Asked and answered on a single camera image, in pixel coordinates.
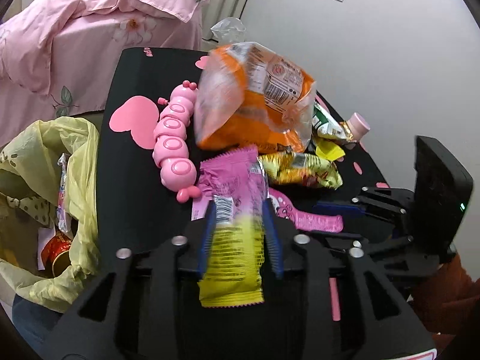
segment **yellow trash bag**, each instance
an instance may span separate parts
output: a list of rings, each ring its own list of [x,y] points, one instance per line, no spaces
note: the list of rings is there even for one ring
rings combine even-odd
[[[0,152],[0,275],[21,297],[59,312],[68,309],[89,276],[97,272],[97,148],[98,131],[92,123],[63,116],[31,124]],[[21,202],[35,197],[45,199],[45,204],[53,208],[58,204],[61,168],[57,161],[64,152],[71,154],[65,210],[78,220],[78,231],[69,252],[71,266],[60,276],[45,279],[32,263],[32,259],[37,260],[36,249],[32,256],[32,244],[36,245],[38,232],[25,220],[26,212],[31,214]],[[12,208],[14,202],[24,211]],[[18,226],[12,226],[15,220]],[[40,222],[34,221],[37,229],[46,227]],[[12,234],[22,231],[21,236]],[[12,245],[12,240],[22,238],[26,241]],[[29,258],[25,258],[25,247]]]

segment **brown fabric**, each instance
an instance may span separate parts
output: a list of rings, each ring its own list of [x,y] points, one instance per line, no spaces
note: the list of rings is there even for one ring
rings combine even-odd
[[[411,306],[432,333],[440,352],[458,333],[480,299],[480,279],[473,282],[460,256],[412,290]]]

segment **bed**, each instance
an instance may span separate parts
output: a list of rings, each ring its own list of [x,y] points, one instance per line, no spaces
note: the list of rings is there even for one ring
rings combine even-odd
[[[0,147],[36,120],[103,110],[125,48],[199,49],[206,2],[35,0],[0,26]]]

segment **pink stripe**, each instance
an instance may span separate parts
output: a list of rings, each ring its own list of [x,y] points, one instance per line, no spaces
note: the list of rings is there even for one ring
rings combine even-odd
[[[332,319],[340,321],[340,300],[338,299],[337,279],[331,277],[328,279],[330,283],[330,297],[332,298]]]

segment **white sticker with pink border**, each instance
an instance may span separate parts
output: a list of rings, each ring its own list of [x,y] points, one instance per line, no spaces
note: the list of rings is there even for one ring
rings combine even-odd
[[[437,350],[431,349],[426,352],[417,353],[416,355],[399,357],[399,358],[391,358],[388,360],[434,360],[436,357],[437,357]]]

